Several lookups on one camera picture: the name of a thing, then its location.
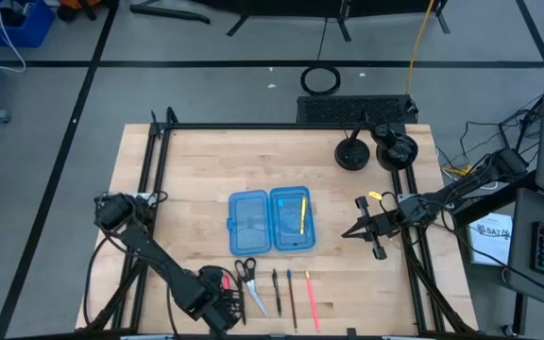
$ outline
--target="white paper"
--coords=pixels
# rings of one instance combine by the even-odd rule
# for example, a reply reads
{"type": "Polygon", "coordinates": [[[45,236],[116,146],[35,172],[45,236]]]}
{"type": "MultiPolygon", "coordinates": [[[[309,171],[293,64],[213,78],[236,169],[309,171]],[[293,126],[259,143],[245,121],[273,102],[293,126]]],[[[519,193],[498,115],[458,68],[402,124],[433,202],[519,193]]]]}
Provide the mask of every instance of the white paper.
{"type": "MultiPolygon", "coordinates": [[[[512,230],[513,221],[511,216],[490,213],[486,217],[469,224],[469,244],[474,249],[507,264],[512,230]]],[[[500,265],[484,255],[474,251],[470,251],[470,253],[473,264],[500,265]]]]}

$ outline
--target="container lid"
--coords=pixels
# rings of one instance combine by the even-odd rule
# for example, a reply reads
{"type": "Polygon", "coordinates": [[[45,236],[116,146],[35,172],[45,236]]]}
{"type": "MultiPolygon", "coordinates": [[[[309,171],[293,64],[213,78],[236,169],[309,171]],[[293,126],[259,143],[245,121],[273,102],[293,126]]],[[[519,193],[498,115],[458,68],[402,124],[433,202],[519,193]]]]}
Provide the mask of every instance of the container lid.
{"type": "Polygon", "coordinates": [[[264,253],[270,242],[268,195],[264,190],[235,193],[229,197],[228,229],[234,255],[264,253]]]}
{"type": "Polygon", "coordinates": [[[315,225],[310,202],[310,191],[304,186],[276,188],[270,192],[272,232],[276,249],[301,250],[315,245],[315,225]]]}

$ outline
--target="wooden tabletop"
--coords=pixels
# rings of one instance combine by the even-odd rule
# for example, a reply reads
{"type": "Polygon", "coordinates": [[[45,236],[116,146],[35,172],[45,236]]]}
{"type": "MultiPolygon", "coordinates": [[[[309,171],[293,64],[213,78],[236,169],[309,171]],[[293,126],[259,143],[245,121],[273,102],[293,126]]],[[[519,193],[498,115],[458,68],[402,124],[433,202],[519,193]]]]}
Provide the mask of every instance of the wooden tabletop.
{"type": "MultiPolygon", "coordinates": [[[[127,125],[119,148],[110,190],[135,193],[144,159],[148,125],[127,125]]],[[[414,164],[420,192],[443,187],[429,126],[407,126],[419,146],[414,164]]],[[[244,326],[230,333],[294,333],[286,270],[293,272],[297,334],[316,334],[304,271],[312,279],[321,334],[417,334],[411,290],[399,237],[382,238],[387,259],[377,261],[372,246],[362,240],[342,239],[359,217],[354,198],[369,191],[393,191],[391,175],[371,157],[365,169],[349,172],[333,156],[345,138],[341,130],[175,130],[167,154],[162,189],[169,198],[160,205],[154,238],[182,267],[195,272],[206,264],[233,271],[234,257],[226,227],[230,194],[275,187],[305,185],[310,189],[316,230],[313,249],[256,256],[257,292],[270,317],[265,318],[246,291],[244,326]],[[282,317],[276,310],[271,279],[279,272],[282,317]]],[[[374,142],[365,137],[371,151],[374,142]]],[[[155,149],[154,161],[158,155],[155,149]]],[[[150,185],[154,180],[153,163],[150,185]]],[[[384,201],[393,208],[391,199],[384,201]]],[[[371,214],[381,213],[369,200],[371,214]]],[[[444,229],[431,226],[428,239],[437,285],[454,310],[477,328],[457,241],[444,229]]],[[[93,266],[89,313],[94,318],[119,283],[124,255],[106,244],[93,266]]],[[[424,302],[429,301],[422,289],[424,302]]],[[[132,305],[133,290],[127,297],[132,305]]],[[[427,327],[434,327],[429,303],[427,327]]],[[[207,333],[205,323],[194,322],[173,304],[180,333],[207,333]]],[[[128,325],[126,312],[124,325],[128,325]]],[[[79,313],[77,326],[83,326],[79,313]]],[[[171,332],[165,309],[165,284],[149,270],[140,332],[171,332]]]]}

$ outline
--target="scissor handle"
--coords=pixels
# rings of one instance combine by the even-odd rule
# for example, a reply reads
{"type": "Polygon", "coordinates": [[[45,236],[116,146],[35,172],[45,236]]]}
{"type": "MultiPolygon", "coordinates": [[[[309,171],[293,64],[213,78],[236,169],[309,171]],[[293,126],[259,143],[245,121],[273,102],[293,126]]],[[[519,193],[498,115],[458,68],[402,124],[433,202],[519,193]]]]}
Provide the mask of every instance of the scissor handle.
{"type": "Polygon", "coordinates": [[[255,265],[257,262],[253,258],[248,258],[244,262],[241,260],[236,260],[234,262],[234,267],[236,268],[236,272],[238,273],[239,278],[241,280],[247,282],[251,280],[255,280],[255,265]]]}

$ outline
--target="yellow tag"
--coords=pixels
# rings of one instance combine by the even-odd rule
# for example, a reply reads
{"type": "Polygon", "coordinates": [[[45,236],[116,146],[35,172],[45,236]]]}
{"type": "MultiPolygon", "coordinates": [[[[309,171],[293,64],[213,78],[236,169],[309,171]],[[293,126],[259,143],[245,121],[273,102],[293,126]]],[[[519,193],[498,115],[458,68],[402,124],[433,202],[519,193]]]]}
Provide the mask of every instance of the yellow tag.
{"type": "Polygon", "coordinates": [[[383,197],[379,193],[376,193],[376,192],[368,192],[368,195],[378,200],[383,199],[383,197]]]}

